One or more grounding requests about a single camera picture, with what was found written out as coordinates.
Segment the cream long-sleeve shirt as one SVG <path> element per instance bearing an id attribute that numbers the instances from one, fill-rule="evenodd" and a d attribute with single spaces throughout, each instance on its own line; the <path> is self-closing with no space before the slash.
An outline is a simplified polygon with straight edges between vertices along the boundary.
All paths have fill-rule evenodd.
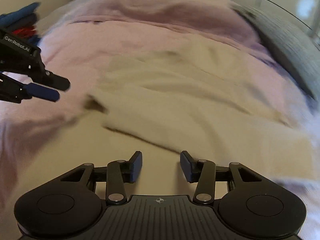
<path id="1" fill-rule="evenodd" d="M 133 193 L 190 193 L 178 154 L 242 163 L 319 205 L 317 138 L 305 97 L 287 76 L 225 44 L 116 56 L 85 100 L 113 151 L 141 150 L 147 166 Z"/>

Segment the folded bright blue garment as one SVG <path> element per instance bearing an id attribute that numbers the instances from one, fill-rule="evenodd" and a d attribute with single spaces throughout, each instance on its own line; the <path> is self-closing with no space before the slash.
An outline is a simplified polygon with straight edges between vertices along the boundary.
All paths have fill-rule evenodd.
<path id="1" fill-rule="evenodd" d="M 33 46 L 38 46 L 40 40 L 41 40 L 41 37 L 38 34 L 35 34 L 35 35 L 27 38 L 27 42 L 29 44 L 32 44 Z"/>

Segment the folded dark grey garment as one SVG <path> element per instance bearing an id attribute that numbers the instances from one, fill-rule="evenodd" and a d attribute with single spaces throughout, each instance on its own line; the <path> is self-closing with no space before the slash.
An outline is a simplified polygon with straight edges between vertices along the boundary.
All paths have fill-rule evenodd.
<path id="1" fill-rule="evenodd" d="M 17 29 L 21 29 L 23 27 L 29 27 L 34 25 L 38 21 L 38 15 L 36 13 L 32 13 L 24 18 L 19 19 L 18 21 L 12 23 L 7 27 L 9 31 L 15 31 Z"/>

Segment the pink bed sheet duvet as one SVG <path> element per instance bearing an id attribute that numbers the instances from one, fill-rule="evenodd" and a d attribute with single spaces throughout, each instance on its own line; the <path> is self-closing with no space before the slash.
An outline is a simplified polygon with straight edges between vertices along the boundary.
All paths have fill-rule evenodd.
<path id="1" fill-rule="evenodd" d="M 101 127 L 97 111 L 85 108 L 86 96 L 114 57 L 172 50 L 200 38 L 233 47 L 298 87 L 232 4 L 230 0 L 83 0 L 50 29 L 40 43 L 44 64 L 68 78 L 71 88 L 56 103 L 33 99 L 1 104 L 1 239 L 20 237 L 14 204 L 25 192 L 83 163 L 105 166 L 141 151 L 113 151 L 116 132 Z M 317 138 L 319 168 L 319 113 L 304 97 L 312 115 L 306 127 Z M 147 162 L 141 152 L 143 172 Z M 306 207 L 300 237 L 319 239 L 319 205 Z"/>

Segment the small grey checked pillow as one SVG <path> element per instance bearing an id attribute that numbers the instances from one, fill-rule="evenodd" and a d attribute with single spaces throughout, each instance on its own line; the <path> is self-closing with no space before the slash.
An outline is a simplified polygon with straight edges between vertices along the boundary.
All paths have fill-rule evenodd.
<path id="1" fill-rule="evenodd" d="M 253 7 L 232 6 L 259 34 L 272 57 L 297 85 L 319 101 L 319 49 L 293 23 Z"/>

